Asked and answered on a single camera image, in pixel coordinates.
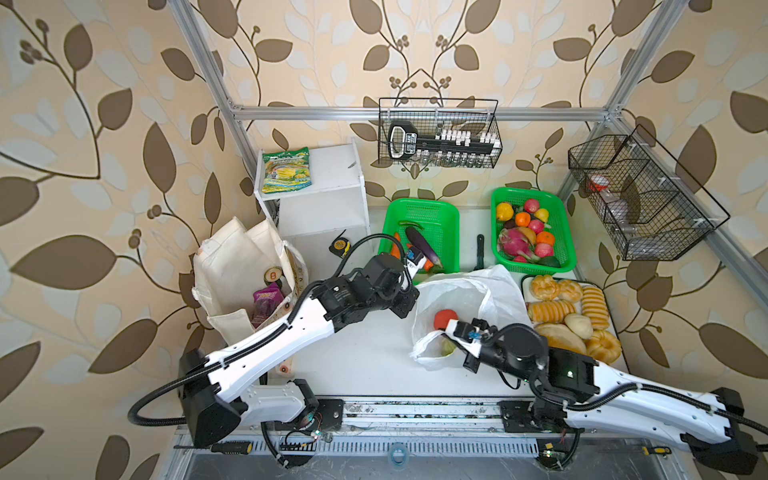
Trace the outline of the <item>green cabbage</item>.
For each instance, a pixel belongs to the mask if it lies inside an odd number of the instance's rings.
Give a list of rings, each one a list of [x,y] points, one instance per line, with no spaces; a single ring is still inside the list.
[[[456,350],[456,345],[448,337],[441,337],[439,341],[440,355],[443,357],[451,355]]]

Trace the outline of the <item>red tomato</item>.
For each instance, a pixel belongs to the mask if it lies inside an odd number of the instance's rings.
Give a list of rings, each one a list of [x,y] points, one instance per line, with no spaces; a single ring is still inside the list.
[[[458,319],[459,316],[454,310],[440,310],[433,317],[433,327],[435,330],[445,331],[451,321]]]

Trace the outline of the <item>white plastic bag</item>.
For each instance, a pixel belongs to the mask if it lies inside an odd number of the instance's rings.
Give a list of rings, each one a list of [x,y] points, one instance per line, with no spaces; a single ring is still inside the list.
[[[496,327],[532,324],[520,286],[501,265],[469,273],[438,274],[417,289],[420,296],[409,315],[413,319],[410,358],[428,371],[459,368],[465,359],[457,347],[449,356],[440,355],[439,341],[445,336],[433,327],[433,317],[440,310],[451,309],[462,321],[477,318]]]

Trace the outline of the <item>green white drink can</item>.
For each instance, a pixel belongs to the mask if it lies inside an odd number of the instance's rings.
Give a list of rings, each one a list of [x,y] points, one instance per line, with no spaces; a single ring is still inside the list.
[[[279,266],[268,268],[263,275],[263,280],[267,287],[276,285],[278,288],[281,288],[283,286],[282,278],[283,270]]]

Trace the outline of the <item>purple snack bag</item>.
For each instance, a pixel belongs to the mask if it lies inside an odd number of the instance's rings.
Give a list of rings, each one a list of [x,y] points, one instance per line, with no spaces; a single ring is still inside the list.
[[[284,295],[277,282],[256,291],[253,294],[253,313],[251,324],[258,329],[278,309],[284,300]]]

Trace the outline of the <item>cream floral tote bag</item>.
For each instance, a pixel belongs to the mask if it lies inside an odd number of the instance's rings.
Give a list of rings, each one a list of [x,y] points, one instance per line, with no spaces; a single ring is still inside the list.
[[[253,294],[267,287],[264,272],[283,270],[283,302],[258,329],[251,324]],[[299,251],[282,239],[268,221],[247,229],[236,217],[203,241],[193,255],[192,295],[228,346],[246,339],[287,315],[309,283],[309,272]]]

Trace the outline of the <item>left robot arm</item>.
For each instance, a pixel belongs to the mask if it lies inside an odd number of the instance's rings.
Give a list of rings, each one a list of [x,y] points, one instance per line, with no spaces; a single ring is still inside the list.
[[[325,280],[311,282],[293,309],[244,340],[203,355],[182,357],[179,376],[137,400],[128,410],[136,426],[184,425],[196,447],[224,439],[244,421],[300,423],[316,408],[311,389],[295,380],[284,388],[260,384],[260,378],[313,343],[358,323],[373,311],[388,310],[405,318],[419,291],[414,277],[425,265],[392,235],[397,250],[372,257],[364,267],[342,266]]]

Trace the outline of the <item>purple eggplant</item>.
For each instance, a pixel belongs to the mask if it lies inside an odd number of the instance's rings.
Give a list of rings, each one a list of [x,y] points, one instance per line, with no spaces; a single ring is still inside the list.
[[[413,226],[408,226],[405,228],[405,234],[410,243],[418,249],[434,267],[437,267],[438,269],[443,267],[442,261],[436,251],[430,246],[419,229]]]

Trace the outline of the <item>black yellow tape measure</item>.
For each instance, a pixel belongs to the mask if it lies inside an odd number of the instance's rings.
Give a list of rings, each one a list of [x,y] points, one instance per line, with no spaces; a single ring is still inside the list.
[[[350,240],[345,236],[346,231],[343,230],[329,245],[329,251],[343,259],[351,249],[351,242]]]

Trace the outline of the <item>white shelf rack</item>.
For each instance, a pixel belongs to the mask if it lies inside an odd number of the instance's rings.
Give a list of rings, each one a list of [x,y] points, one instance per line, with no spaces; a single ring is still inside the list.
[[[258,153],[255,193],[264,206],[274,206],[279,235],[310,257],[329,252],[341,236],[357,241],[371,233],[364,176],[353,143],[309,151],[311,185],[297,191],[266,193],[264,152]]]

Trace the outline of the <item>pink dragon fruit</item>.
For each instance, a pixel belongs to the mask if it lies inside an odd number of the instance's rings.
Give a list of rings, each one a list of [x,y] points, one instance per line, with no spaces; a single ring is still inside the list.
[[[527,237],[516,230],[502,229],[497,240],[499,249],[511,260],[524,262],[536,262],[539,257],[534,251]]]

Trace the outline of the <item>green fruit basket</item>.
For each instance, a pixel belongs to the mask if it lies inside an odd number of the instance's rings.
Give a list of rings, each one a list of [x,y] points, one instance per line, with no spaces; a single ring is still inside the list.
[[[514,218],[502,223],[495,218],[496,205],[510,203],[518,212],[526,211],[531,215],[527,228],[517,227]],[[498,188],[491,195],[491,249],[497,262],[511,272],[531,275],[560,275],[572,271],[577,264],[577,256],[572,235],[567,221],[565,206],[556,196],[538,190]],[[499,249],[497,240],[502,229],[516,230],[525,235],[536,262],[511,260]]]

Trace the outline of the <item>orange fruit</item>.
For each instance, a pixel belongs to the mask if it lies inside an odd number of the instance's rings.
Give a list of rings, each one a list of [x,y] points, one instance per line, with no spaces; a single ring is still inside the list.
[[[518,212],[514,217],[514,222],[517,227],[527,228],[531,222],[531,215],[526,211]]]

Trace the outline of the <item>yellow lemon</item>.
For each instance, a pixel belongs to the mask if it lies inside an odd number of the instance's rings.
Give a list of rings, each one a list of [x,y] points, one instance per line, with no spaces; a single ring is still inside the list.
[[[505,223],[512,220],[515,216],[514,207],[507,202],[501,202],[496,205],[495,218],[497,221]]]

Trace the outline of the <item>black yellow screwdriver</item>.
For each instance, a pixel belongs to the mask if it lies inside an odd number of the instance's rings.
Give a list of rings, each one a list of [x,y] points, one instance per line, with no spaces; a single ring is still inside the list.
[[[201,450],[224,455],[249,455],[254,448],[254,443],[247,440],[233,440],[214,443],[208,447],[196,447],[194,445],[175,445],[174,450]]]

